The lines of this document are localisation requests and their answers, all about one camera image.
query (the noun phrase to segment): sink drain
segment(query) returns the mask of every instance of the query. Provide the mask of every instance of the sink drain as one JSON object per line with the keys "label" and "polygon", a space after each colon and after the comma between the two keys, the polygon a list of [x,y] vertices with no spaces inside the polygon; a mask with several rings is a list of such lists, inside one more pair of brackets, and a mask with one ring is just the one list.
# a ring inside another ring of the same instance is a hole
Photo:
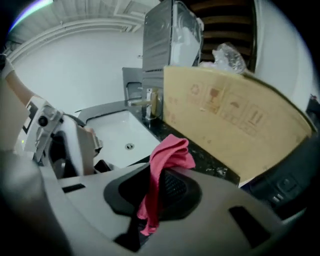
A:
{"label": "sink drain", "polygon": [[128,144],[125,145],[125,149],[126,149],[126,150],[133,150],[134,147],[135,147],[135,145],[132,144],[132,143],[128,143]]}

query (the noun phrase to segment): black countertop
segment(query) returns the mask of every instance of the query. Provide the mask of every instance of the black countertop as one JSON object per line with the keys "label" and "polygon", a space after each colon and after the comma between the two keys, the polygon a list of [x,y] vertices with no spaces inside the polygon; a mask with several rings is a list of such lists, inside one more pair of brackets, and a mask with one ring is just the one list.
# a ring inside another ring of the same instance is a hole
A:
{"label": "black countertop", "polygon": [[[143,117],[144,115],[141,106],[128,106],[125,100],[83,109],[78,118],[86,123],[90,119],[124,110],[130,111],[159,141],[163,141],[169,134],[173,134],[178,138],[188,139],[186,136],[159,118],[146,120]],[[234,173],[200,146],[195,144],[192,140],[188,140],[188,150],[193,156],[195,162],[195,168],[193,168],[194,171],[227,180],[235,185],[239,184],[240,177],[236,173]]]}

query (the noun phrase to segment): printed symbol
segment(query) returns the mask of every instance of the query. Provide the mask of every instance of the printed symbol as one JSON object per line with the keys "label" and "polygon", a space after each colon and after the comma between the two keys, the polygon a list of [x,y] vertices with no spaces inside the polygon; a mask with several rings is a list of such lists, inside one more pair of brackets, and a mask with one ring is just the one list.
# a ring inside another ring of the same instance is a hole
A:
{"label": "printed symbol", "polygon": [[245,122],[242,122],[240,124],[240,129],[243,130],[246,134],[254,137],[257,134],[257,131],[253,128],[251,128],[249,125],[247,125]]}
{"label": "printed symbol", "polygon": [[215,88],[212,86],[208,86],[207,93],[205,95],[204,108],[214,114],[216,114],[220,108],[221,98],[220,92],[222,88]]}
{"label": "printed symbol", "polygon": [[186,101],[191,104],[199,105],[204,86],[201,83],[194,83],[187,91]]}
{"label": "printed symbol", "polygon": [[236,125],[243,114],[248,101],[238,95],[230,93],[226,99],[226,103],[222,107],[221,117],[228,122]]}
{"label": "printed symbol", "polygon": [[257,105],[252,105],[244,121],[254,129],[260,129],[267,119],[267,114]]}
{"label": "printed symbol", "polygon": [[198,84],[193,84],[192,87],[191,87],[191,93],[193,95],[198,95],[199,92],[200,92],[199,85]]}
{"label": "printed symbol", "polygon": [[210,90],[210,96],[211,96],[211,102],[214,102],[214,98],[216,98],[219,95],[219,91],[215,88],[211,88]]}
{"label": "printed symbol", "polygon": [[252,124],[253,126],[256,126],[262,119],[264,115],[262,113],[260,113],[258,115],[258,111],[255,110],[250,118],[250,120],[248,121],[250,124]]}

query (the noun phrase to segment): sink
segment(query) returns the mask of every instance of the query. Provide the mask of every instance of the sink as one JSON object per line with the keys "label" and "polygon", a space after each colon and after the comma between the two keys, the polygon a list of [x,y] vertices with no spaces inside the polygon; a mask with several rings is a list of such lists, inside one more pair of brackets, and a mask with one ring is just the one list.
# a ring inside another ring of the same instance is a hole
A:
{"label": "sink", "polygon": [[94,158],[103,159],[124,168],[150,156],[160,143],[129,111],[121,111],[91,119],[87,125],[94,129],[103,148]]}

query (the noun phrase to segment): pink cloth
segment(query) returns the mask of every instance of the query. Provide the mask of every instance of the pink cloth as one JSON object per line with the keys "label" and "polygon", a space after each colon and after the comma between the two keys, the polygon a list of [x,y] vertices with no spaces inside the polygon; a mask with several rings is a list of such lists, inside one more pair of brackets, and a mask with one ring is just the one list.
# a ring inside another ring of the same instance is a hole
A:
{"label": "pink cloth", "polygon": [[193,168],[196,166],[195,161],[188,153],[189,141],[186,138],[177,138],[170,134],[166,137],[150,155],[150,185],[149,191],[143,198],[137,217],[147,219],[147,224],[141,233],[148,236],[154,233],[159,226],[159,178],[163,168],[183,167]]}

